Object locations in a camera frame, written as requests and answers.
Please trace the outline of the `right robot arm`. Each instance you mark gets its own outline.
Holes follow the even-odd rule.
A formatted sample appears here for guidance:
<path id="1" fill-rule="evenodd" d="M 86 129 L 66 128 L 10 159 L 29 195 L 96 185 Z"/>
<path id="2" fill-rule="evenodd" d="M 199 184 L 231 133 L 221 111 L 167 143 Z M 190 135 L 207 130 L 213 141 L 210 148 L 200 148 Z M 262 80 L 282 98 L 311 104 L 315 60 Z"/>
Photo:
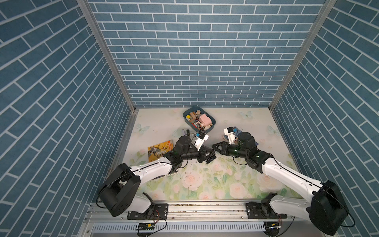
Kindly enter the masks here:
<path id="1" fill-rule="evenodd" d="M 245 159 L 250 168 L 280 181 L 302 197 L 286 198 L 269 193 L 260 202 L 246 204 L 250 219 L 298 217 L 310 221 L 324 234 L 333 236 L 349 216 L 337 184 L 312 179 L 280 163 L 274 155 L 258 149 L 255 138 L 248 132 L 240 133 L 237 143 L 223 141 L 213 144 L 212 148 L 221 155 Z"/>

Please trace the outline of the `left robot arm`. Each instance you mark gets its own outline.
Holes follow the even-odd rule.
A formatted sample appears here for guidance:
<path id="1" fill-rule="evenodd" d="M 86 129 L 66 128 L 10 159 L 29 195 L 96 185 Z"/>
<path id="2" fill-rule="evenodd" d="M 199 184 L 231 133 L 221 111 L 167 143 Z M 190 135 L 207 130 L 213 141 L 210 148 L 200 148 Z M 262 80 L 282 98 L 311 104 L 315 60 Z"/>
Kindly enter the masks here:
<path id="1" fill-rule="evenodd" d="M 152 219 L 158 214 L 156 203 L 146 193 L 137 195 L 139 187 L 151 180 L 175 174 L 184 161 L 197 160 L 211 163 L 216 152 L 203 145 L 195 145 L 189 136 L 181 136 L 173 150 L 156 161 L 139 166 L 118 165 L 99 187 L 96 201 L 101 201 L 111 216 L 117 217 L 124 212 L 135 212 L 144 219 Z"/>

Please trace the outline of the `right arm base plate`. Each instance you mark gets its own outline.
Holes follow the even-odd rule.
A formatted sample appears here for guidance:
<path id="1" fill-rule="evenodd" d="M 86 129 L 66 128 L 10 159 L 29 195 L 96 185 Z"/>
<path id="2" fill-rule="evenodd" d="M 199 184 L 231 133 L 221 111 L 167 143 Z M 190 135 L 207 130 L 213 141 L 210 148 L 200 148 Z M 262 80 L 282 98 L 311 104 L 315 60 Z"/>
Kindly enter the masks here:
<path id="1" fill-rule="evenodd" d="M 277 214 L 268 204 L 260 202 L 248 202 L 246 204 L 248 219 L 287 219 L 286 214 Z"/>

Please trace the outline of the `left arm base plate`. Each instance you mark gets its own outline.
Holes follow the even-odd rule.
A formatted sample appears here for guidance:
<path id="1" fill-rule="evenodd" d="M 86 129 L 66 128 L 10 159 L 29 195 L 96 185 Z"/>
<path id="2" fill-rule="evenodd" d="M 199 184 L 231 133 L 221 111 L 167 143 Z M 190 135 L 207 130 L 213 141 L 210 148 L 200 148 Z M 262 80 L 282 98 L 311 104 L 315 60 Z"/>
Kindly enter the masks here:
<path id="1" fill-rule="evenodd" d="M 167 203 L 154 203 L 144 213 L 129 211 L 127 220 L 157 220 L 167 219 L 169 205 Z"/>

